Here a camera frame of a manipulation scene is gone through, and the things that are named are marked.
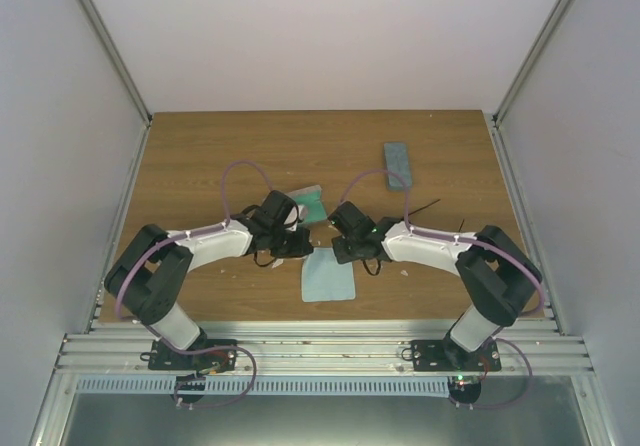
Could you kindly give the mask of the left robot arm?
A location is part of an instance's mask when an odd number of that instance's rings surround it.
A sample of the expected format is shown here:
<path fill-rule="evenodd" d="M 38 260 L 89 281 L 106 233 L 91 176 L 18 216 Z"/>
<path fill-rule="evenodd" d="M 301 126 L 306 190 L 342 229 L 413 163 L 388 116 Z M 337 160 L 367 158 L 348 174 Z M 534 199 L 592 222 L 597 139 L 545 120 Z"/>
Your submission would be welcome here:
<path fill-rule="evenodd" d="M 272 190 L 262 204 L 213 225 L 173 232 L 155 224 L 142 227 L 107 273 L 104 287 L 115 299 L 117 315 L 129 311 L 167 345 L 181 368 L 193 370 L 208 349 L 204 331 L 177 302 L 188 273 L 260 252 L 278 260 L 301 259 L 313 251 L 300 207 Z"/>

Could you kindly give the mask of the blue cleaning cloth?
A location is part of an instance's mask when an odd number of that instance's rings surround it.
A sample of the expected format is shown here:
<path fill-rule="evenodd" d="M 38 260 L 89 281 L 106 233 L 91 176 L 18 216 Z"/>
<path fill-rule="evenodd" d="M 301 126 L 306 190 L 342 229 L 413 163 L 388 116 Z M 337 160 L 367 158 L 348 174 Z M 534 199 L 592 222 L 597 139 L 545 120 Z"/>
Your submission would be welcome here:
<path fill-rule="evenodd" d="M 354 300 L 352 264 L 339 264 L 331 248 L 315 248 L 302 264 L 301 296 L 305 303 Z"/>

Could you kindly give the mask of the teal glasses case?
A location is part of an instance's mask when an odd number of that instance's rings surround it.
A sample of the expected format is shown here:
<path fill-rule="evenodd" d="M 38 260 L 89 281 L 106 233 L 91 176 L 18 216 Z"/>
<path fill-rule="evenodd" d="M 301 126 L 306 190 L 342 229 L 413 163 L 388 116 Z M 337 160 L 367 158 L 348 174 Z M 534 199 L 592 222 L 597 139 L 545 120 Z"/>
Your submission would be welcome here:
<path fill-rule="evenodd" d="M 403 191 L 413 186 L 408 146 L 404 142 L 386 142 L 383 145 L 385 169 L 389 172 L 387 188 Z"/>

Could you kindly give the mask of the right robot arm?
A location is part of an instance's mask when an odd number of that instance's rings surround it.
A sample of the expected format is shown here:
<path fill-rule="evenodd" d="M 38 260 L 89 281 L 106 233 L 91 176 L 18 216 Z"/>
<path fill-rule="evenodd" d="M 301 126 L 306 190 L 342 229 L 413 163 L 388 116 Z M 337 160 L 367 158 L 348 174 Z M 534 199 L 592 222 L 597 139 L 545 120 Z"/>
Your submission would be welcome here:
<path fill-rule="evenodd" d="M 471 306 L 442 340 L 444 362 L 453 370 L 468 369 L 495 333 L 544 306 L 542 274 L 499 227 L 445 232 L 406 218 L 374 222 L 349 201 L 329 215 L 329 222 L 339 232 L 332 248 L 340 264 L 409 262 L 461 279 Z"/>

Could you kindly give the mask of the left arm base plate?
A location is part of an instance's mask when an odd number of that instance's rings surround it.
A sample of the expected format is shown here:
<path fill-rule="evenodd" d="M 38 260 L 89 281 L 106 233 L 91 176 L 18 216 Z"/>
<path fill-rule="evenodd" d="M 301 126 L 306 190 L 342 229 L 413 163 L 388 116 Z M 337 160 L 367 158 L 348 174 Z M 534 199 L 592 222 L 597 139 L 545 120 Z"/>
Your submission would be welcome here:
<path fill-rule="evenodd" d="M 192 371 L 197 373 L 223 373 L 235 369 L 237 342 L 231 339 L 205 339 L 195 343 L 192 350 L 216 348 L 199 355 L 185 355 L 171 350 L 161 341 L 153 341 L 151 350 L 140 354 L 141 361 L 154 371 Z"/>

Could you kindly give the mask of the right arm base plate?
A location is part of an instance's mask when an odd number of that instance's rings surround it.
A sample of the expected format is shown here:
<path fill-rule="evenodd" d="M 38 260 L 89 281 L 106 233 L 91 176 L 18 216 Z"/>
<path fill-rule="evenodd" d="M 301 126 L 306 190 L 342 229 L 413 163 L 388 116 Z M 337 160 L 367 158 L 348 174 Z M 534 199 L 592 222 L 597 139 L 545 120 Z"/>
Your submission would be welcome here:
<path fill-rule="evenodd" d="M 451 340 L 413 340 L 400 352 L 417 372 L 497 372 L 502 369 L 497 343 L 488 340 L 467 352 Z"/>

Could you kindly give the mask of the grey glasses case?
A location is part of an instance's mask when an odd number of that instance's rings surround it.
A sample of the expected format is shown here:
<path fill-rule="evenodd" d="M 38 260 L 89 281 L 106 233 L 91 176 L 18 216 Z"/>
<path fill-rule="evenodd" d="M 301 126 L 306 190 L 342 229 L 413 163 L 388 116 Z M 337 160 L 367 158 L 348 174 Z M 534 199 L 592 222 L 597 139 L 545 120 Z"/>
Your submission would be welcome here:
<path fill-rule="evenodd" d="M 312 185 L 288 192 L 287 195 L 296 204 L 306 205 L 309 209 L 306 220 L 301 225 L 307 226 L 325 221 L 327 213 L 322 202 L 322 188 L 320 185 Z"/>

